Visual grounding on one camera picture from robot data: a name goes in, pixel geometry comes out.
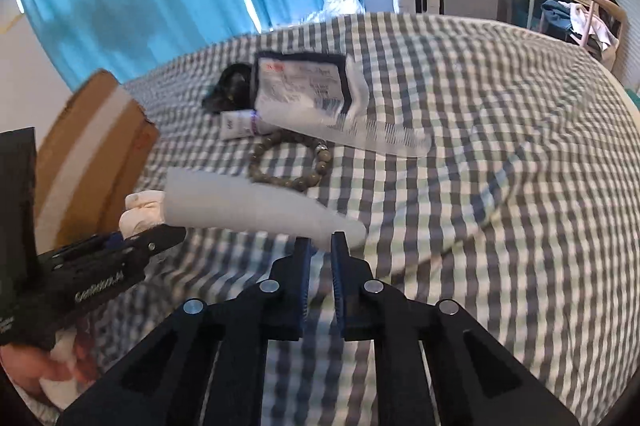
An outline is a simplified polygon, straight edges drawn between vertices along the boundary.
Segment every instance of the metal screw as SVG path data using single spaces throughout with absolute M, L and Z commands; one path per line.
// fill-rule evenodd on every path
M 453 314 L 460 310 L 460 305 L 453 300 L 441 301 L 438 307 L 440 308 L 440 312 L 448 314 L 449 316 L 453 316 Z
M 265 280 L 260 284 L 262 292 L 276 292 L 280 288 L 280 284 L 275 280 Z
M 364 290 L 373 294 L 382 292 L 382 289 L 384 288 L 385 285 L 380 280 L 367 280 L 364 282 Z
M 188 300 L 182 306 L 182 310 L 187 314 L 198 314 L 202 312 L 204 304 L 200 300 Z

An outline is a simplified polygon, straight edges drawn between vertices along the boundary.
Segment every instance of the plastic package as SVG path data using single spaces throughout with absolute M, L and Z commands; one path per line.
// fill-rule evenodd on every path
M 401 157 L 422 157 L 431 147 L 424 129 L 406 129 L 367 118 L 369 89 L 351 56 L 345 60 L 346 84 L 337 66 L 313 59 L 258 60 L 260 83 L 255 106 L 270 124 L 344 146 Z M 344 92 L 351 106 L 343 111 Z
M 322 11 L 315 11 L 303 20 L 303 23 L 318 23 L 346 14 L 362 14 L 364 7 L 359 0 L 324 0 Z

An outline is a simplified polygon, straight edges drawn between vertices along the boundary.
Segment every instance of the plastic bag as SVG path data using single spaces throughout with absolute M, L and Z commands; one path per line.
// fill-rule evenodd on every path
M 315 11 L 303 20 L 303 23 L 317 23 L 345 14 L 362 14 L 364 7 L 359 0 L 324 0 L 322 11 Z

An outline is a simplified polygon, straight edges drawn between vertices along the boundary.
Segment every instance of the white tube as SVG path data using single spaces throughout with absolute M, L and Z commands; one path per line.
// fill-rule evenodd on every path
M 322 250 L 331 249 L 335 231 L 344 231 L 349 247 L 361 246 L 367 236 L 363 223 L 315 200 L 240 177 L 169 168 L 165 192 L 164 221 L 169 226 L 304 236 Z
M 260 119 L 255 110 L 220 113 L 220 139 L 238 139 L 275 132 L 277 126 Z

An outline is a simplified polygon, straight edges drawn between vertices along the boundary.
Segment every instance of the gingham bedsheet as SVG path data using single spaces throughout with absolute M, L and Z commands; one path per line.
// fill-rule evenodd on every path
M 161 132 L 139 189 L 162 189 L 169 166 L 246 175 L 254 140 L 220 140 L 200 101 L 257 50 L 352 54 L 371 118 L 432 131 L 418 159 L 335 146 L 307 196 L 367 226 L 355 253 L 377 278 L 409 298 L 459 301 L 596 424 L 638 366 L 640 311 L 640 138 L 604 69 L 577 46 L 457 18 L 367 14 L 235 38 L 127 83 Z M 267 158 L 275 175 L 312 164 L 302 146 Z M 190 230 L 101 313 L 101 365 L 186 298 L 236 296 L 291 243 Z M 316 253 L 304 338 L 270 345 L 262 424 L 376 424 L 373 359 L 370 342 L 338 336 L 329 256 Z

